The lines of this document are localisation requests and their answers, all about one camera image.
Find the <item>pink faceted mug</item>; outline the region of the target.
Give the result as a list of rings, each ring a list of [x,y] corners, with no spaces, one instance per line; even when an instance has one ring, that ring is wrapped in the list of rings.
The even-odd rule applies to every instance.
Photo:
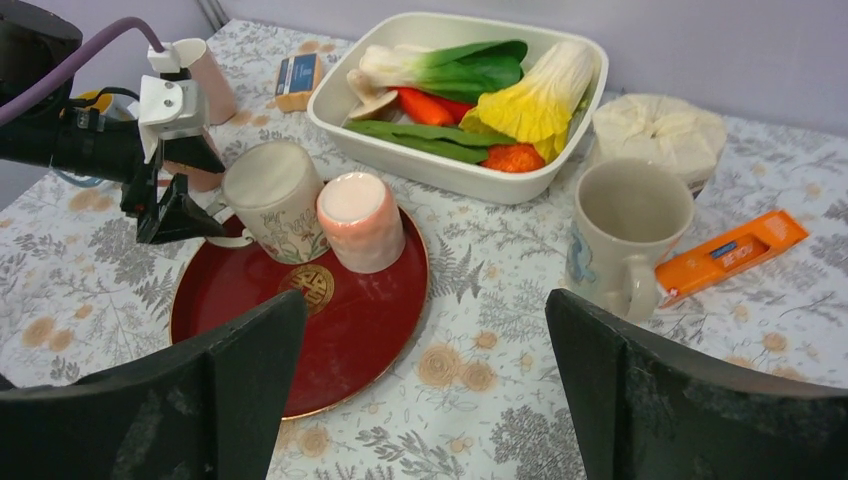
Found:
[[[209,101],[210,123],[226,123],[237,113],[236,97],[208,43],[200,38],[188,38],[174,42],[173,46],[181,67],[189,71]]]

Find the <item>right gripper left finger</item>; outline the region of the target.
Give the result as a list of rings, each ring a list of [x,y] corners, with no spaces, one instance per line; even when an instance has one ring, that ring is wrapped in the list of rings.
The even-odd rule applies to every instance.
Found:
[[[262,479],[307,320],[288,291],[67,386],[1,384],[5,479]]]

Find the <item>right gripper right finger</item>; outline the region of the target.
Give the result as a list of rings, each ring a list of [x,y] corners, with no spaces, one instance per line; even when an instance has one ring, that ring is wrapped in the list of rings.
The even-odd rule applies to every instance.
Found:
[[[847,393],[743,368],[557,289],[545,314],[591,479],[843,479]]]

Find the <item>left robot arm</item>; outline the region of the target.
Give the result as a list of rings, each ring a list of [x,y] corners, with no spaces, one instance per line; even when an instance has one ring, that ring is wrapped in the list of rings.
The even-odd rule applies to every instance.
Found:
[[[117,120],[71,96],[75,73],[129,30],[149,43],[155,73],[144,76],[135,118]],[[177,173],[158,190],[165,162],[194,172],[225,167],[209,138],[210,105],[176,46],[137,17],[124,17],[89,40],[72,23],[24,1],[1,4],[1,157],[120,184],[121,210],[140,243],[222,237],[225,227],[189,194]]]

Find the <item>cream mug blue dragon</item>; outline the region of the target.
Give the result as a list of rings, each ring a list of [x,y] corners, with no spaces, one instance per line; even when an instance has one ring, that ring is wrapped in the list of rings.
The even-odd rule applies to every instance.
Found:
[[[640,160],[589,167],[578,179],[568,233],[567,288],[631,322],[653,315],[656,266],[694,217],[687,185]]]

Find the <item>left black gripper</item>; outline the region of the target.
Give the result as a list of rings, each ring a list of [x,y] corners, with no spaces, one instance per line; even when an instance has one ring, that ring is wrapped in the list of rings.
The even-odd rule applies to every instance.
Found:
[[[118,121],[95,109],[67,108],[60,116],[49,167],[122,185],[120,209],[136,216],[136,241],[158,245],[199,237],[219,237],[225,227],[189,195],[185,175],[221,174],[225,166],[207,129],[165,139],[163,166],[175,175],[158,198],[162,166],[159,148],[145,157],[137,122]]]

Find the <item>pink square mug front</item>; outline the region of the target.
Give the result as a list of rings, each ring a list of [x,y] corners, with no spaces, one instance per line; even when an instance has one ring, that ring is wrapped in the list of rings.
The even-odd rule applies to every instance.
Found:
[[[198,192],[207,192],[220,186],[224,172],[221,174],[211,174],[208,172],[197,171],[190,175],[183,175],[187,177],[188,184],[191,189]]]

